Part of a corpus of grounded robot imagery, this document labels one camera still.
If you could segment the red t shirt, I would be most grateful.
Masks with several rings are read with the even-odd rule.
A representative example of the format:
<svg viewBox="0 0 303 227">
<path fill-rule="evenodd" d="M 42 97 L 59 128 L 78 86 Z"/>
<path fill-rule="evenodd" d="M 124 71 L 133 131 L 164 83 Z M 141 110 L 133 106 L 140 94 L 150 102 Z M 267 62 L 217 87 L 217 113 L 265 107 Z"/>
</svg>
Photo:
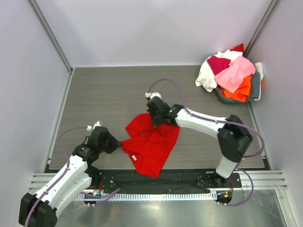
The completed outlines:
<svg viewBox="0 0 303 227">
<path fill-rule="evenodd" d="M 121 149 L 131 159 L 137 173 L 157 178 L 178 140 L 180 128 L 153 126 L 149 113 L 136 116 L 127 126 L 129 139 Z"/>
</svg>

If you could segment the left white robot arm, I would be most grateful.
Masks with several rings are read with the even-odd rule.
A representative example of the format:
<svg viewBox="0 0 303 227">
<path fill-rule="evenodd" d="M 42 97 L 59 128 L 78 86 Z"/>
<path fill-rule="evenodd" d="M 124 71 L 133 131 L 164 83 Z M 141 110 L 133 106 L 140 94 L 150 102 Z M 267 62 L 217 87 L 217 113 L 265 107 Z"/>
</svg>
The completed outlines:
<svg viewBox="0 0 303 227">
<path fill-rule="evenodd" d="M 87 127 L 90 135 L 75 147 L 62 169 L 34 194 L 26 193 L 20 203 L 18 222 L 24 227 L 54 227 L 64 209 L 83 190 L 100 185 L 100 170 L 92 164 L 103 152 L 121 147 L 106 127 Z"/>
</svg>

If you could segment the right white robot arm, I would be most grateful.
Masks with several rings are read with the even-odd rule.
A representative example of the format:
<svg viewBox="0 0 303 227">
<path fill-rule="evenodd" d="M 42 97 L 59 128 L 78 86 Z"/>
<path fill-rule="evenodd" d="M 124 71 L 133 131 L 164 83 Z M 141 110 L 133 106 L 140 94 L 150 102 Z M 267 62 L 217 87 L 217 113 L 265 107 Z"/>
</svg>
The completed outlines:
<svg viewBox="0 0 303 227">
<path fill-rule="evenodd" d="M 196 130 L 218 139 L 222 158 L 208 185 L 225 187 L 231 175 L 241 162 L 253 137 L 248 129 L 241 127 L 242 121 L 236 115 L 228 118 L 214 117 L 186 109 L 182 105 L 169 106 L 158 93 L 146 93 L 148 112 L 154 126 L 170 125 Z"/>
</svg>

